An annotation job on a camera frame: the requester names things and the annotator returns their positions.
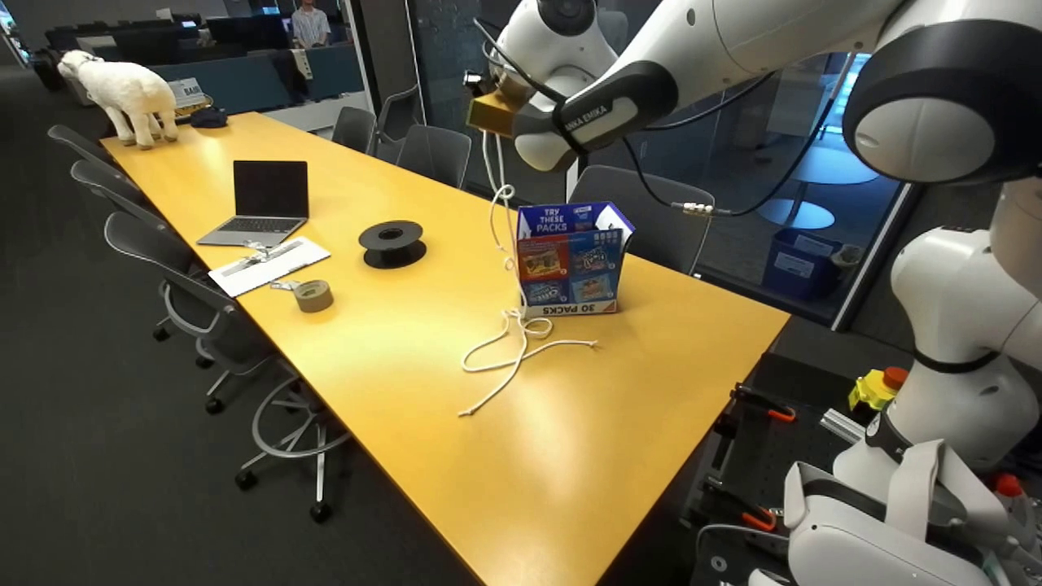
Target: black chair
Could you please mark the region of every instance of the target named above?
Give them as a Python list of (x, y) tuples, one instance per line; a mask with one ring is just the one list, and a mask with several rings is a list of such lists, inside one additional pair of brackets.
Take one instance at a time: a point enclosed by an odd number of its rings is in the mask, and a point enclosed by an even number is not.
[(37, 49), (34, 58), (28, 58), (39, 83), (43, 83), (47, 92), (51, 92), (51, 93), (63, 92), (63, 88), (67, 88), (64, 77), (59, 74), (59, 58), (63, 58), (59, 49)]
[(112, 24), (103, 20), (94, 20), (94, 23), (79, 23), (74, 33), (79, 35), (107, 35)]
[(100, 146), (97, 138), (73, 130), (67, 124), (50, 124), (50, 126), (47, 126), (47, 135), (50, 135), (51, 144), (67, 146), (67, 149), (73, 149), (74, 157), (80, 157), (80, 159), (94, 159), (94, 161), (100, 161), (100, 167), (118, 169), (113, 159), (103, 153), (103, 146)]
[(375, 153), (375, 138), (377, 138), (377, 117), (370, 111), (361, 107), (343, 107), (332, 132), (332, 144), (361, 149), (361, 153)]
[(43, 35), (47, 35), (50, 49), (55, 49), (55, 53), (79, 49), (74, 24), (51, 24)]
[(235, 298), (212, 285), (201, 273), (182, 269), (182, 245), (168, 231), (157, 231), (127, 210), (112, 210), (103, 245), (158, 273), (158, 306), (176, 332), (195, 338), (197, 363), (221, 363), (221, 373), (206, 390), (206, 411), (225, 411), (225, 385), (252, 377), (265, 363), (261, 336), (235, 308)]
[(113, 208), (133, 215), (143, 225), (153, 225), (157, 231), (166, 231), (166, 221), (153, 210), (148, 196), (113, 167), (97, 159), (74, 159), (67, 167), (67, 175), (86, 184), (91, 196), (112, 202)]
[(270, 460), (308, 460), (315, 473), (315, 498), (308, 514), (322, 524), (332, 514), (324, 454), (345, 443), (345, 434), (336, 416), (328, 416), (324, 404), (305, 390), (296, 373), (290, 373), (257, 404), (252, 436), (257, 454), (238, 466), (235, 483), (240, 490), (254, 488), (257, 467)]
[(168, 20), (121, 23), (112, 28), (121, 60), (158, 65), (179, 60), (179, 24)]
[[(645, 181), (663, 202), (686, 202), (701, 204), (703, 210), (716, 202), (711, 193), (663, 175), (645, 172)], [(584, 169), (570, 202), (611, 202), (635, 228), (626, 251), (679, 273), (692, 273), (708, 237), (703, 215), (683, 215), (679, 208), (653, 202), (645, 181), (631, 169), (590, 167)]]
[(435, 181), (467, 184), (471, 135), (448, 126), (413, 124), (402, 144), (396, 167)]
[(419, 117), (419, 88), (418, 83), (410, 83), (404, 92), (394, 92), (394, 93), (387, 93), (380, 100), (375, 153), (380, 159), (402, 159), (404, 132), (413, 124), (422, 124), (422, 117)]

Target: white polar bear figure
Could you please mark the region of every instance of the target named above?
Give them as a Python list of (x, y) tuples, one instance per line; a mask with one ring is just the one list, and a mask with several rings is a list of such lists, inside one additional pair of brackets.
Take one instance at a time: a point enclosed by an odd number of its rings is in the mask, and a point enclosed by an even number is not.
[(73, 49), (63, 54), (59, 74), (86, 88), (124, 144), (148, 149), (157, 135), (176, 138), (176, 98), (153, 69)]

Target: yellow table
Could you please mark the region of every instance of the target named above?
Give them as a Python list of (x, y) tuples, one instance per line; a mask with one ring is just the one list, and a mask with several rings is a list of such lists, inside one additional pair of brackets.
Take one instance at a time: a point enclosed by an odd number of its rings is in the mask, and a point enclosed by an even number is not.
[[(514, 298), (486, 198), (261, 115), (107, 149), (188, 245), (232, 215), (232, 159), (308, 159), (304, 235), (332, 257), (298, 278), (328, 278), (336, 306), (298, 313), (281, 288), (240, 306), (486, 582), (597, 582), (786, 326), (779, 308), (628, 257), (622, 313), (557, 320), (557, 336), (598, 349), (530, 357), (467, 421), (500, 373), (462, 373), (460, 357)], [(422, 225), (419, 264), (366, 265), (359, 235), (387, 218)]]

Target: blue box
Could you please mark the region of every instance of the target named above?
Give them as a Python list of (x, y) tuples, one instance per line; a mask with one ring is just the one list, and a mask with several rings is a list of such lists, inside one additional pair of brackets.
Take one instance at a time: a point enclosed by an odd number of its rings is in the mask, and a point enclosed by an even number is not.
[(519, 278), (529, 313), (616, 313), (628, 221), (604, 202), (524, 204)]

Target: paper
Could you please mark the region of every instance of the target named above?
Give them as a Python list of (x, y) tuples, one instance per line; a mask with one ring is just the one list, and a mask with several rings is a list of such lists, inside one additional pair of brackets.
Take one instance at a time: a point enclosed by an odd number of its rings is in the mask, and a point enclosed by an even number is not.
[(293, 237), (284, 241), (278, 247), (270, 247), (266, 255), (252, 255), (243, 259), (215, 265), (208, 275), (229, 291), (229, 295), (240, 295), (246, 288), (257, 288), (265, 282), (273, 282), (298, 265), (319, 264), (324, 259), (328, 251), (319, 247), (308, 237)]

